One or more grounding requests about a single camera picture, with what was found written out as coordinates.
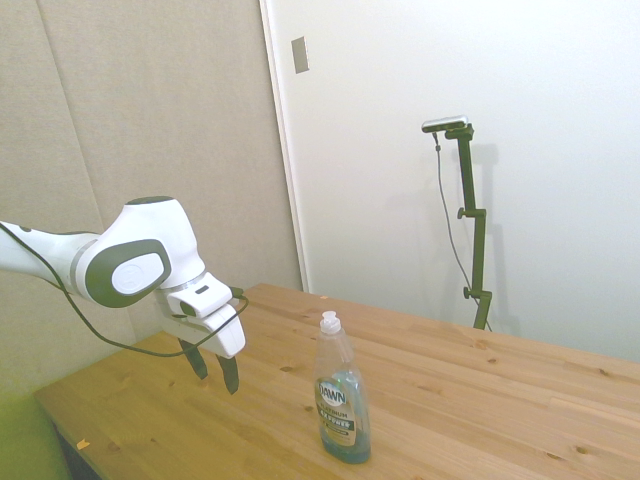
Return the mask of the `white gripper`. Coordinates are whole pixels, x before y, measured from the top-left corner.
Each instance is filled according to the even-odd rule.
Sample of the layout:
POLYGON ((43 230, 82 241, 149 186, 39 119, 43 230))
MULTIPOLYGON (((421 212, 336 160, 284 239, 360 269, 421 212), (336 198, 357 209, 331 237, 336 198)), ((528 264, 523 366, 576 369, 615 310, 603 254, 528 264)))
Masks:
POLYGON ((200 380, 208 376, 207 365, 195 344, 217 354, 230 395, 239 389, 239 370, 234 357, 245 347, 238 312, 229 304, 231 291, 195 288, 154 292, 162 313, 162 328, 179 338, 182 353, 200 380))

